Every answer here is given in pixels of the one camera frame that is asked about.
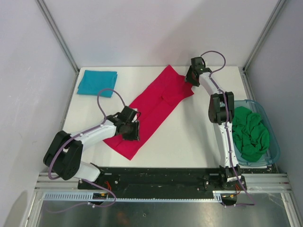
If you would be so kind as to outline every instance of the red cloth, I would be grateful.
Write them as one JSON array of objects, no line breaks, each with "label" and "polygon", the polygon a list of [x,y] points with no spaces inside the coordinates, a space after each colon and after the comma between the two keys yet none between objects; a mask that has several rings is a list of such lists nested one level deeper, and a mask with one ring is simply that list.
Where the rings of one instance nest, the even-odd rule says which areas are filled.
[{"label": "red cloth", "polygon": [[131,160],[140,147],[152,136],[162,122],[184,98],[193,95],[190,83],[169,65],[163,72],[129,105],[137,108],[140,141],[123,140],[121,135],[104,140],[119,154]]}]

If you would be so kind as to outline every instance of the crumpled green cloth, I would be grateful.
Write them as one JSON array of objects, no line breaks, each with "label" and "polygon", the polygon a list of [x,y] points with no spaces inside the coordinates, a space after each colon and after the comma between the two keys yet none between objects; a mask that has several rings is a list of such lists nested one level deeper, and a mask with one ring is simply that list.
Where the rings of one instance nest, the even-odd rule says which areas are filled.
[{"label": "crumpled green cloth", "polygon": [[260,114],[243,106],[235,109],[232,138],[241,157],[249,162],[257,162],[269,148],[269,132],[261,120]]}]

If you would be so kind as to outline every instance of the wall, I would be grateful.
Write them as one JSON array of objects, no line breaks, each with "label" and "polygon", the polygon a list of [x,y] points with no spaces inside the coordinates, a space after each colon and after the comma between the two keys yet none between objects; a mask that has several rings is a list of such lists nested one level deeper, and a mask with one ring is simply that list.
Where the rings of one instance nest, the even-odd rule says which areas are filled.
[{"label": "wall", "polygon": [[301,213],[303,122],[303,1],[289,1],[248,75],[281,148],[279,167],[289,174]]},{"label": "wall", "polygon": [[[80,67],[189,65],[208,50],[243,66],[277,0],[46,0]],[[211,65],[222,59],[209,54]]]},{"label": "wall", "polygon": [[0,1],[0,226],[19,226],[75,78],[33,0]]}]

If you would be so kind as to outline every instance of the plastic bin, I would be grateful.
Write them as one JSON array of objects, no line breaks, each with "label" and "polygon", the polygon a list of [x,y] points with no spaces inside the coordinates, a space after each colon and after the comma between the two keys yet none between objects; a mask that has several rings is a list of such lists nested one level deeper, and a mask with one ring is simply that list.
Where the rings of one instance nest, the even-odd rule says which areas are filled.
[{"label": "plastic bin", "polygon": [[241,153],[239,152],[236,145],[234,144],[235,153],[239,164],[241,166],[249,166],[249,167],[260,167],[260,166],[268,166],[274,164],[280,158],[280,147],[276,140],[275,134],[271,128],[265,110],[258,102],[253,100],[235,101],[235,108],[239,106],[244,106],[250,109],[252,112],[259,113],[262,118],[261,122],[268,129],[269,137],[270,137],[269,149],[257,162],[248,162],[245,159],[243,159],[241,157]]}]

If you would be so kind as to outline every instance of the cable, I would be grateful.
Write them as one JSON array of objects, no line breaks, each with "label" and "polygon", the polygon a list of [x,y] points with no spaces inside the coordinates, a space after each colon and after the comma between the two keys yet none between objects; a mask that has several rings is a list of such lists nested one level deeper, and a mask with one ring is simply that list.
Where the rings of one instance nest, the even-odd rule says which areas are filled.
[{"label": "cable", "polygon": [[[118,92],[116,92],[115,90],[113,90],[113,89],[111,89],[111,88],[105,88],[105,89],[99,91],[99,92],[98,92],[98,95],[97,95],[97,104],[98,104],[98,107],[99,107],[100,111],[102,112],[102,114],[103,114],[103,116],[104,116],[104,119],[103,119],[102,123],[101,123],[101,124],[98,124],[98,125],[96,125],[96,126],[94,126],[94,127],[92,127],[92,128],[90,128],[90,129],[84,130],[83,132],[80,132],[80,133],[78,133],[77,135],[71,137],[70,139],[68,139],[68,140],[67,140],[67,141],[58,149],[58,151],[56,152],[55,156],[53,157],[53,159],[52,159],[52,161],[51,161],[51,163],[50,163],[50,165],[49,165],[49,169],[48,169],[48,178],[49,178],[49,179],[51,179],[51,180],[56,180],[56,179],[60,178],[59,176],[52,177],[52,169],[53,169],[53,166],[54,166],[54,164],[55,164],[55,162],[56,162],[58,156],[59,156],[60,153],[63,151],[63,149],[64,149],[72,140],[74,140],[75,138],[77,138],[77,137],[79,137],[79,136],[81,136],[81,135],[83,135],[83,134],[86,134],[86,133],[88,133],[88,132],[90,132],[90,131],[93,131],[93,130],[99,128],[99,127],[102,127],[102,125],[105,123],[105,121],[106,121],[106,114],[105,114],[104,110],[102,109],[102,107],[101,107],[101,105],[100,105],[99,97],[100,97],[100,95],[101,95],[102,92],[107,91],[107,90],[110,90],[110,91],[112,91],[112,92],[115,92],[115,93],[119,96],[119,98],[121,99],[123,106],[125,106],[125,102],[124,102],[123,98],[122,98],[122,97],[120,96],[120,94],[119,94]],[[102,187],[102,186],[99,186],[99,185],[97,185],[97,184],[95,184],[95,183],[93,183],[93,182],[90,182],[90,181],[88,181],[88,180],[85,180],[85,179],[83,179],[83,181],[85,181],[85,182],[87,182],[87,183],[89,183],[89,184],[91,184],[91,185],[93,185],[93,186],[95,186],[95,187],[97,187],[97,188],[100,188],[100,189],[102,189],[102,190],[107,191],[108,193],[112,194],[113,197],[114,197],[114,201],[113,201],[112,203],[110,203],[110,204],[107,204],[107,205],[96,205],[96,204],[94,204],[93,207],[108,207],[108,206],[113,205],[113,204],[116,202],[116,195],[115,195],[111,190],[108,190],[108,189],[106,189],[106,188],[104,188],[104,187]],[[77,206],[80,206],[80,205],[83,205],[83,204],[86,204],[86,203],[78,203],[78,204],[76,204],[76,205],[73,205],[73,206],[71,206],[71,207],[65,209],[65,210],[61,210],[61,211],[49,211],[49,212],[50,212],[50,213],[61,213],[61,212],[65,212],[65,211],[67,211],[67,210],[69,210],[69,209],[72,209],[72,208],[74,208],[74,207],[77,207]]]},{"label": "cable", "polygon": [[219,55],[221,55],[223,57],[223,60],[224,60],[224,64],[221,68],[217,69],[217,70],[214,70],[212,71],[210,74],[209,74],[209,79],[212,81],[212,83],[215,85],[215,87],[218,89],[218,91],[220,91],[222,94],[223,94],[223,97],[224,97],[224,104],[225,104],[225,110],[226,110],[226,122],[225,122],[225,129],[226,129],[226,133],[227,133],[227,139],[228,139],[228,146],[229,146],[229,159],[230,159],[230,164],[232,166],[232,170],[233,172],[235,173],[235,176],[239,182],[239,184],[241,185],[242,189],[244,190],[244,192],[246,193],[246,195],[249,197],[249,199],[252,201],[252,204],[251,203],[239,203],[239,204],[235,204],[235,206],[254,206],[256,205],[256,202],[254,201],[254,199],[251,197],[251,195],[247,192],[247,190],[245,189],[245,187],[242,185],[242,182],[238,176],[238,173],[237,171],[235,170],[235,167],[233,165],[233,162],[232,162],[232,144],[231,144],[231,138],[230,138],[230,134],[229,134],[229,130],[228,130],[228,121],[229,121],[229,114],[228,114],[228,106],[227,106],[227,99],[226,99],[226,94],[225,92],[219,88],[219,86],[217,85],[217,83],[214,81],[214,79],[211,78],[212,74],[215,73],[215,72],[218,72],[220,71],[221,69],[223,69],[226,65],[226,58],[224,57],[223,54],[221,54],[220,52],[217,52],[217,51],[206,51],[205,53],[201,54],[200,56],[202,57],[204,54],[206,53],[210,53],[210,52],[214,52],[214,53],[217,53]]}]

